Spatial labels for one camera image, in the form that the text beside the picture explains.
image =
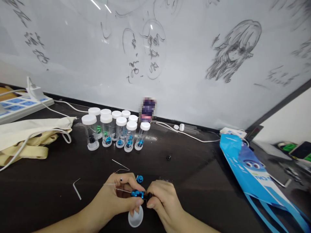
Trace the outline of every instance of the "anime girl drawing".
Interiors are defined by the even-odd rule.
[[[236,25],[226,36],[225,41],[215,49],[218,51],[213,65],[207,70],[206,79],[223,78],[225,83],[242,63],[251,58],[261,35],[261,25],[257,21],[244,20]]]

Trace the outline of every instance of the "hand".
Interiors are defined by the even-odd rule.
[[[79,213],[91,231],[99,231],[117,214],[129,211],[133,216],[134,209],[139,213],[139,206],[144,202],[141,197],[130,197],[130,193],[115,189],[145,192],[133,173],[111,174],[105,183],[116,185],[103,185],[93,201]]]
[[[186,212],[181,207],[174,185],[156,180],[151,183],[146,193],[152,193],[147,208],[154,209],[164,225],[166,232],[181,232]]]

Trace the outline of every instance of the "white screw cap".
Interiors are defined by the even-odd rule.
[[[100,111],[100,115],[101,115],[101,116],[102,116],[102,115],[111,115],[111,110],[110,110],[110,109],[107,109],[107,108],[102,109],[102,110]]]
[[[97,122],[96,116],[95,115],[84,115],[82,118],[82,123],[84,125],[92,125]]]
[[[121,116],[122,116],[122,112],[120,112],[120,111],[113,111],[113,112],[111,113],[111,115],[112,115],[112,118],[113,118],[113,119],[117,119],[118,117],[121,117]]]
[[[100,116],[100,121],[102,122],[102,123],[110,123],[110,122],[112,122],[112,115],[101,115]]]
[[[100,114],[100,108],[89,108],[88,113],[90,115],[98,116]]]
[[[142,123],[140,124],[140,128],[141,128],[142,130],[147,131],[147,130],[150,129],[150,123],[149,123],[149,122],[142,122]]]
[[[118,117],[117,118],[117,125],[118,126],[125,126],[127,122],[127,119],[125,117]]]
[[[136,130],[137,129],[137,123],[135,121],[129,121],[127,124],[126,124],[126,128],[128,130]]]
[[[122,111],[122,117],[129,118],[130,114],[131,114],[131,112],[128,111],[128,110],[123,110]]]
[[[129,121],[135,121],[135,122],[137,122],[137,121],[138,121],[138,116],[130,115],[130,116],[129,116]]]

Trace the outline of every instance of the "left hand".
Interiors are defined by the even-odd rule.
[[[139,206],[144,202],[141,197],[130,197],[130,193],[115,189],[145,192],[137,183],[134,173],[113,173],[105,183],[116,185],[103,185],[93,201],[79,213],[85,226],[92,231],[102,229],[117,214],[129,211],[133,216],[134,210],[139,212]]]

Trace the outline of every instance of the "cloth bag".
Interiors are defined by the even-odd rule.
[[[35,119],[0,125],[0,166],[5,166],[13,158],[30,134],[48,129],[63,129],[69,133],[75,119],[76,117]],[[48,148],[44,146],[57,138],[56,131],[34,134],[14,162],[21,158],[46,159]]]
[[[283,228],[288,230],[270,209],[269,205],[288,211],[305,233],[310,233],[306,221],[310,221],[293,203],[291,203],[272,181],[266,169],[246,144],[236,135],[222,134],[220,148],[227,159],[247,200],[273,233],[279,231],[263,216],[252,198],[260,201],[267,213]]]

